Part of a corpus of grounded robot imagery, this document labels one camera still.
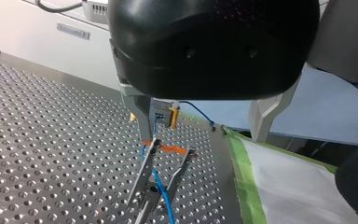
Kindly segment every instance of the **perforated metal table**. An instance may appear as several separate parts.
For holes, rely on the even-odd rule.
[[[138,211],[125,202],[141,145],[129,113],[117,91],[2,53],[0,224],[133,223]],[[242,223],[221,130],[181,117],[158,137],[199,154],[172,203],[177,223]],[[156,156],[165,184],[179,161]],[[153,214],[149,222],[169,220]]]

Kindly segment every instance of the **white sheet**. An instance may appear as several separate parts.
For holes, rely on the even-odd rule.
[[[324,167],[242,140],[268,224],[357,224]]]

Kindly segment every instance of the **black cable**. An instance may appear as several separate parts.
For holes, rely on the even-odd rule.
[[[61,13],[61,12],[66,12],[66,11],[70,11],[73,10],[75,8],[78,7],[82,7],[81,3],[76,3],[74,5],[71,5],[69,7],[58,7],[58,8],[51,8],[51,7],[46,7],[45,5],[43,5],[41,2],[41,0],[34,0],[34,2],[36,3],[37,6],[39,6],[40,8],[42,8],[43,10],[45,10],[46,12],[51,12],[51,13]]]

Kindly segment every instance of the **green tape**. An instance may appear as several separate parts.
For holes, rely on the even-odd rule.
[[[231,159],[234,165],[234,172],[236,176],[236,191],[241,207],[241,216],[243,222],[245,224],[266,224],[266,215],[264,213],[263,204],[261,203],[260,196],[258,194],[257,185],[255,184],[252,163],[249,159],[246,148],[241,141],[243,139],[252,142],[252,139],[232,131],[227,127],[223,128],[227,132],[227,140],[230,144]],[[329,165],[321,161],[316,161],[278,147],[274,147],[268,144],[259,145],[299,158],[303,161],[321,165],[333,174],[337,170],[337,167],[333,165]]]
[[[266,216],[258,195],[257,186],[252,172],[252,164],[239,138],[228,133],[231,145],[231,158],[236,176],[236,191],[240,202],[241,216],[245,224],[266,224]]]

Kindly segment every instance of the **blue cable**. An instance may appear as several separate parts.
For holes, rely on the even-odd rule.
[[[175,217],[173,215],[170,197],[168,197],[168,193],[165,190],[164,186],[162,185],[161,180],[159,179],[158,172],[154,168],[153,168],[153,175],[157,183],[158,191],[161,193],[162,197],[164,198],[165,205],[167,206],[167,212],[168,212],[168,217],[170,218],[170,223],[175,224]]]
[[[142,146],[142,149],[141,149],[141,161],[144,160],[144,157],[145,157],[145,150],[146,150],[146,145],[143,145]]]
[[[181,104],[188,104],[188,105],[193,106],[193,108],[195,108],[197,111],[199,111],[200,114],[201,114],[203,117],[205,117],[205,118],[209,121],[209,124],[210,124],[211,126],[214,125],[213,120],[211,120],[210,118],[208,118],[208,116],[206,116],[206,114],[204,114],[198,107],[196,107],[195,105],[193,105],[191,102],[189,102],[189,101],[179,101],[179,103],[181,103]]]
[[[153,132],[154,133],[157,133],[157,120],[158,120],[158,118],[156,117],[155,118],[155,124],[154,124],[154,127],[153,127],[153,130],[154,130]],[[146,150],[146,145],[143,145],[142,149],[141,149],[141,160],[142,161],[144,160],[145,150]],[[162,182],[161,182],[161,180],[159,179],[159,176],[158,176],[158,172],[157,172],[157,170],[155,168],[153,168],[153,176],[155,177],[158,191],[162,195],[162,197],[164,198],[165,205],[167,206],[167,212],[168,212],[168,217],[170,218],[170,223],[175,224],[175,217],[173,215],[173,210],[172,210],[172,206],[171,206],[171,202],[170,202],[170,197],[168,197],[168,193],[165,190],[164,185],[162,185]]]

